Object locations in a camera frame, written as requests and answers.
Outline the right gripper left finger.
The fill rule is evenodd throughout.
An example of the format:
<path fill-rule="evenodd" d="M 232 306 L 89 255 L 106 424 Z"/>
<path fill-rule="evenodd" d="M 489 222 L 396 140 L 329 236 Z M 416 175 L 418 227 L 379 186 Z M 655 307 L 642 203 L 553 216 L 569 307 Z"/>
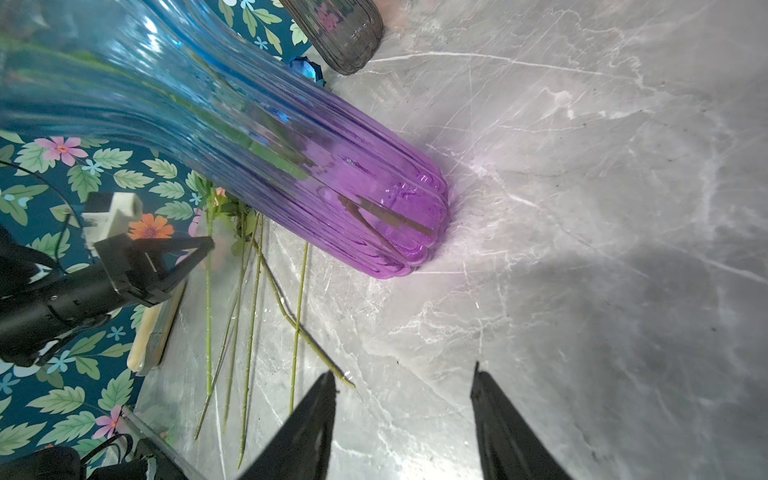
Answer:
<path fill-rule="evenodd" d="M 336 413 L 335 377 L 320 375 L 240 479 L 327 478 Z"/>

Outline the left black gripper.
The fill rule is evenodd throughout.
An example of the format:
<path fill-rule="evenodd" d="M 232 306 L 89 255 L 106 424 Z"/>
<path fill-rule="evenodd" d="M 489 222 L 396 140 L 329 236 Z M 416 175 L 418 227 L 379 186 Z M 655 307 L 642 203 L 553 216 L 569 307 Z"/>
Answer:
<path fill-rule="evenodd" d="M 100 259 L 90 266 L 52 272 L 1 296 L 1 360 L 42 366 L 78 335 L 104 324 L 112 311 L 168 300 L 214 248 L 207 236 L 133 240 L 119 235 L 97 242 Z M 167 266 L 165 254 L 187 250 L 193 252 Z"/>

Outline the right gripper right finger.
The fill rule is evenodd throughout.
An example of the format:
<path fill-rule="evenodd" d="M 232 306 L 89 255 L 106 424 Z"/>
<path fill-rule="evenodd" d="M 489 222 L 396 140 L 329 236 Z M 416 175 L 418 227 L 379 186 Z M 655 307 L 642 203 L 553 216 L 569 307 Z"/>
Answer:
<path fill-rule="evenodd" d="M 572 479 L 479 363 L 474 367 L 470 398 L 485 480 Z"/>

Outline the cream rose flower bunch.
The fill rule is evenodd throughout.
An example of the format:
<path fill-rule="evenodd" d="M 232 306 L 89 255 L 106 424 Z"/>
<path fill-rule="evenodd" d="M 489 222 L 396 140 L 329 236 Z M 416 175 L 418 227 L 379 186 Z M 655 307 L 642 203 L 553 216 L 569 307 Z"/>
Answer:
<path fill-rule="evenodd" d="M 241 376 L 244 392 L 240 402 L 237 466 L 242 467 L 246 456 L 250 408 L 253 399 L 253 365 L 257 349 L 257 320 L 260 317 L 258 309 L 260 307 L 262 287 L 266 286 L 267 292 L 273 295 L 277 303 L 278 312 L 293 329 L 293 341 L 297 303 L 295 308 L 290 306 L 288 298 L 266 260 L 266 217 L 256 212 L 255 209 L 246 206 L 241 200 L 227 194 L 224 189 L 216 187 L 210 180 L 197 173 L 192 173 L 189 176 L 188 185 L 201 198 L 200 206 L 202 207 L 203 219 L 200 223 L 205 226 L 205 232 L 211 234 L 217 223 L 229 227 L 233 236 L 234 256 L 237 259 L 237 281 L 225 320 L 224 340 L 217 357 L 212 355 L 213 260 L 211 256 L 207 256 L 204 261 L 206 400 L 194 436 L 198 437 L 202 431 L 218 378 L 222 372 L 226 373 L 223 425 L 227 426 L 229 424 L 234 395 L 234 380 L 237 376 Z M 311 247 L 309 249 L 306 272 L 302 318 L 306 298 L 310 252 Z M 304 342 L 323 364 L 328 367 L 337 380 L 348 387 L 352 387 L 354 383 L 305 329 L 302 324 L 302 318 L 299 346 L 301 342 Z"/>

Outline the orange rose flower stem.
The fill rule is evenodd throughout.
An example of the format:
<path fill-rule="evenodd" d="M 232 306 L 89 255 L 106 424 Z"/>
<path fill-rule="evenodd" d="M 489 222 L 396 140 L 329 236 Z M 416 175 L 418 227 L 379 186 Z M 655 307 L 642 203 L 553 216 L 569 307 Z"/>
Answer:
<path fill-rule="evenodd" d="M 305 242 L 304 248 L 303 248 L 303 255 L 302 255 L 301 272 L 299 277 L 297 310 L 296 310 L 296 316 L 295 316 L 295 332 L 294 332 L 294 341 L 293 341 L 293 350 L 292 350 L 291 382 L 290 382 L 290 397 L 289 397 L 289 413 L 290 414 L 293 413 L 294 407 L 295 407 L 296 380 L 297 380 L 297 370 L 298 370 L 298 349 L 299 349 L 299 339 L 301 335 L 300 327 L 301 327 L 302 309 L 303 309 L 303 302 L 304 302 L 306 272 L 308 268 L 309 249 L 310 249 L 309 242 Z"/>

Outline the purple glass vase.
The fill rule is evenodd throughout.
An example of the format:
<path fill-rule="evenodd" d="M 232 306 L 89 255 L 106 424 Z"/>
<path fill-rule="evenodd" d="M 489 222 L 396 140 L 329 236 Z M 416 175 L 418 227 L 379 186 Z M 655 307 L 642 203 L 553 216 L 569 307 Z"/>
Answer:
<path fill-rule="evenodd" d="M 370 276 L 427 261 L 448 187 L 423 153 L 201 1 L 5 1 L 1 126 L 153 147 Z"/>

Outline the white rosebud flower stem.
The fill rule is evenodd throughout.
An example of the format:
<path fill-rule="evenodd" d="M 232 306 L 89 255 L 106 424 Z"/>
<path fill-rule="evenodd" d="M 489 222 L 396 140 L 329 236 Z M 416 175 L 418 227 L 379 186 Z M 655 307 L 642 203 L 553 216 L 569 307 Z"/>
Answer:
<path fill-rule="evenodd" d="M 163 84 L 87 51 L 1 40 L 1 123 L 160 147 L 308 241 L 410 249 L 440 236 L 444 181 L 394 139 L 219 80 Z"/>

